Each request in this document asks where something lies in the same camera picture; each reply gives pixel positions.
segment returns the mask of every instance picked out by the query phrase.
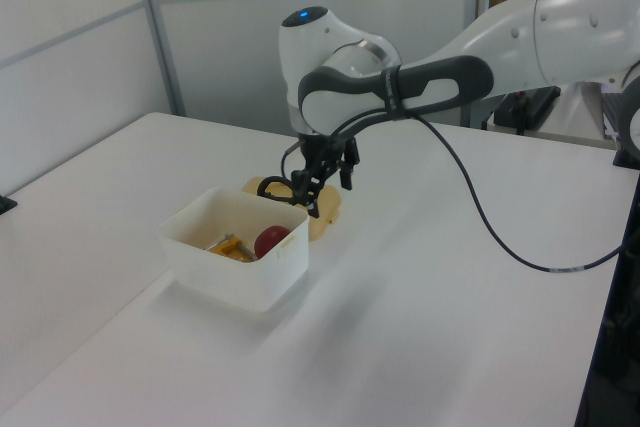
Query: red ball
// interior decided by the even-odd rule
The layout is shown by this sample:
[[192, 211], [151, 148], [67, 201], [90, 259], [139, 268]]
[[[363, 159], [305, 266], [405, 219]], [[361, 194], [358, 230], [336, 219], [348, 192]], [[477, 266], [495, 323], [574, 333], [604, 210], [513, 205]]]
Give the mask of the red ball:
[[291, 231], [281, 225], [272, 225], [262, 231], [262, 233], [256, 239], [253, 246], [253, 251], [256, 257], [261, 259], [267, 253], [280, 243]]

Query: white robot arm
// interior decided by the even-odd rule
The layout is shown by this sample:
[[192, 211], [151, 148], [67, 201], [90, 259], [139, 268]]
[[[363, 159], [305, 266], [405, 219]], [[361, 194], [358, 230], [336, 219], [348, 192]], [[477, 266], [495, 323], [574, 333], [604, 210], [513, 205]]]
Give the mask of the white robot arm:
[[640, 158], [640, 0], [509, 0], [406, 65], [388, 41], [323, 7], [285, 19], [279, 43], [291, 121], [307, 160], [288, 182], [291, 203], [314, 204], [337, 170], [350, 188], [352, 140], [368, 125], [577, 81], [624, 89], [621, 140]]

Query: yellow object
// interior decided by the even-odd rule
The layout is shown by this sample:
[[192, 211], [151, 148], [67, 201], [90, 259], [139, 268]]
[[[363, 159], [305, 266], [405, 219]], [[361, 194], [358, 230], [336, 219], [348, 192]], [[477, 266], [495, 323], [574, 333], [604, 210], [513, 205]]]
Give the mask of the yellow object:
[[[263, 180], [264, 177], [253, 177], [249, 179], [249, 181], [244, 184], [244, 187], [242, 187], [243, 192], [256, 194], [258, 192], [258, 186]], [[267, 192], [279, 197], [291, 196], [291, 189], [283, 184], [271, 184]], [[326, 185], [322, 189], [318, 196], [320, 217], [316, 219], [315, 217], [309, 216], [309, 240], [316, 240], [322, 237], [327, 226], [334, 224], [338, 220], [338, 216], [340, 215], [338, 208], [341, 203], [342, 199], [340, 198], [338, 189], [332, 185]], [[298, 205], [297, 207], [306, 210], [306, 207], [302, 205]]]
[[255, 255], [247, 249], [235, 235], [227, 235], [224, 240], [208, 249], [209, 252], [224, 255], [240, 262], [253, 262]]

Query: black cable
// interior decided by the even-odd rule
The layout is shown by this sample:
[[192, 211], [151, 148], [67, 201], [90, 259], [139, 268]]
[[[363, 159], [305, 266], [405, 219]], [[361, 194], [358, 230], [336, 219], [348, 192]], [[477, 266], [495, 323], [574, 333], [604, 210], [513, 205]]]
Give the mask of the black cable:
[[491, 236], [495, 239], [495, 241], [500, 245], [500, 247], [502, 247], [502, 249], [505, 252], [507, 252], [511, 257], [516, 259], [521, 264], [524, 264], [527, 267], [531, 267], [532, 269], [539, 270], [541, 272], [548, 272], [548, 273], [552, 273], [552, 274], [564, 274], [564, 273], [571, 273], [571, 272], [581, 272], [583, 270], [589, 270], [589, 269], [592, 269], [593, 267], [597, 267], [598, 265], [603, 264], [607, 260], [615, 257], [616, 255], [620, 254], [621, 252], [623, 252], [626, 249], [627, 244], [622, 244], [619, 247], [616, 247], [613, 251], [611, 251], [610, 253], [608, 253], [604, 257], [602, 257], [602, 258], [600, 258], [600, 259], [598, 259], [598, 260], [596, 260], [594, 262], [591, 262], [589, 264], [585, 264], [585, 265], [582, 265], [582, 266], [579, 266], [579, 267], [569, 267], [569, 268], [560, 268], [560, 269], [542, 267], [540, 265], [534, 264], [532, 262], [529, 262], [528, 260], [523, 259], [518, 254], [516, 254], [513, 250], [511, 250], [502, 241], [502, 239], [498, 236], [498, 234], [495, 232], [495, 230], [493, 230], [493, 227], [491, 227], [491, 224], [489, 223], [489, 220], [487, 219], [487, 216], [485, 215], [484, 210], [482, 209], [482, 206], [480, 205], [480, 201], [478, 200], [478, 196], [476, 195], [476, 190], [473, 187], [473, 183], [471, 182], [471, 178], [469, 177], [469, 173], [467, 172], [467, 169], [465, 168], [465, 166], [463, 165], [462, 161], [460, 160], [460, 157], [458, 157], [458, 154], [456, 154], [455, 150], [453, 150], [453, 147], [451, 147], [449, 142], [447, 142], [447, 140], [442, 136], [442, 134], [440, 134], [440, 132], [438, 132], [436, 130], [436, 128], [433, 127], [428, 121], [424, 120], [419, 115], [412, 114], [410, 111], [409, 111], [409, 116], [412, 119], [415, 119], [418, 122], [424, 124], [431, 132], [433, 132], [433, 134], [438, 138], [438, 140], [442, 143], [442, 145], [444, 145], [444, 147], [449, 151], [449, 154], [451, 154], [451, 157], [453, 157], [453, 160], [455, 160], [456, 164], [458, 165], [458, 168], [460, 169], [460, 171], [462, 172], [462, 175], [464, 176], [464, 180], [467, 183], [467, 187], [469, 188], [469, 192], [471, 192], [471, 197], [473, 198], [473, 203], [476, 205], [476, 209], [478, 210], [478, 213], [480, 214], [480, 217], [482, 218], [482, 222], [484, 223], [485, 227], [487, 228], [487, 230], [489, 231]]

